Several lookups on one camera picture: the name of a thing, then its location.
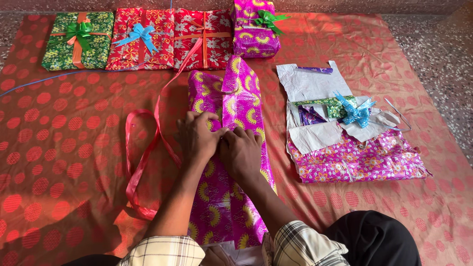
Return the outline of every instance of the bedsheet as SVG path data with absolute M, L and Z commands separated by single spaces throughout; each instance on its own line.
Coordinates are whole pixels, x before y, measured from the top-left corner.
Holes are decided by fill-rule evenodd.
M 279 197 L 323 231 L 350 210 L 377 210 L 401 221 L 423 265 L 467 265 L 473 256 L 473 171 L 380 15 L 289 14 L 278 27 L 281 50 L 247 59 L 260 79 L 264 127 Z M 25 16 L 0 75 L 0 91 L 57 73 L 40 66 L 53 16 Z M 328 67 L 335 60 L 356 96 L 389 99 L 411 122 L 433 178 L 350 184 L 302 184 L 285 152 L 284 89 L 277 64 Z M 212 71 L 223 77 L 223 71 Z M 0 98 L 0 260 L 4 266 L 55 266 L 78 257 L 124 256 L 148 221 L 127 205 L 124 123 L 136 108 L 154 109 L 161 94 L 164 137 L 188 109 L 187 77 L 161 88 L 172 71 L 82 72 L 26 86 Z M 136 118 L 137 165 L 154 132 Z M 160 142 L 138 185 L 140 204 L 159 208 L 177 168 Z

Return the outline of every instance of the hand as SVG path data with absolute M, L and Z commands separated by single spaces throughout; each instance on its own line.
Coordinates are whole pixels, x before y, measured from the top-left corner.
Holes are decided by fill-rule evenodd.
M 215 132 L 210 132 L 207 128 L 208 119 L 217 120 L 218 115 L 210 112 L 202 114 L 197 112 L 187 112 L 185 121 L 176 121 L 179 133 L 175 137 L 181 144 L 184 161 L 199 161 L 207 163 L 215 154 L 220 138 L 228 131 L 222 127 Z
M 254 178 L 263 177 L 261 169 L 261 144 L 263 138 L 251 129 L 236 127 L 227 131 L 220 142 L 220 160 L 230 176 L 240 185 Z

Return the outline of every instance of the terrazzo floor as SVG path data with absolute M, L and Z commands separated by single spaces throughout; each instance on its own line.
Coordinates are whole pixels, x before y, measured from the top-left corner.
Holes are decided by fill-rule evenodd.
M 0 12 L 0 70 L 25 14 Z M 473 0 L 450 16 L 383 19 L 473 166 Z

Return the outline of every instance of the green floral wrapping paper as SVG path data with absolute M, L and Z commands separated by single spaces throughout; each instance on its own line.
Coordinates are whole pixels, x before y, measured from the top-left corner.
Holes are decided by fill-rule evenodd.
M 353 105 L 355 108 L 357 107 L 356 99 L 354 96 L 343 96 L 347 101 Z M 295 106 L 299 105 L 308 105 L 308 104 L 321 104 L 327 105 L 327 112 L 329 118 L 342 118 L 346 117 L 347 112 L 343 107 L 342 103 L 337 98 L 327 98 L 327 99 L 320 99 L 320 100 L 309 100 L 309 101 L 299 101 L 299 102 L 292 102 Z
M 75 13 L 57 13 L 51 33 L 60 33 L 67 31 L 67 26 L 71 22 L 77 22 L 78 12 Z M 114 14 L 112 12 L 87 12 L 87 18 L 93 26 L 92 32 L 113 34 Z M 66 38 L 65 35 L 52 36 L 50 42 L 57 42 Z M 90 45 L 90 51 L 82 51 L 81 62 L 86 69 L 105 68 L 110 50 L 111 40 L 107 35 L 91 35 L 86 37 Z M 41 65 L 49 71 L 78 69 L 72 63 L 73 45 L 68 45 L 67 41 L 46 46 L 46 53 Z

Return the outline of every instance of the blue ribbon bow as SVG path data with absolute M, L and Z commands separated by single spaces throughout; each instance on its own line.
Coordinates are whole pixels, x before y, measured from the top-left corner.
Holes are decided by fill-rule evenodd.
M 141 23 L 137 23 L 133 25 L 133 31 L 130 32 L 128 35 L 130 37 L 125 38 L 121 41 L 114 42 L 113 44 L 118 44 L 117 47 L 130 43 L 138 38 L 141 38 L 143 42 L 146 44 L 146 47 L 148 48 L 150 53 L 153 53 L 153 50 L 158 52 L 156 47 L 151 41 L 151 35 L 149 34 L 150 32 L 156 31 L 153 26 L 148 26 L 146 28 L 143 28 L 143 25 Z
M 369 108 L 372 107 L 376 103 L 376 101 L 371 102 L 371 98 L 369 98 L 358 108 L 355 108 L 338 91 L 334 92 L 334 94 L 335 97 L 337 97 L 337 99 L 345 107 L 345 111 L 347 111 L 347 117 L 343 119 L 345 124 L 350 124 L 356 121 L 361 126 L 361 128 L 365 128 L 368 125 L 370 115 Z

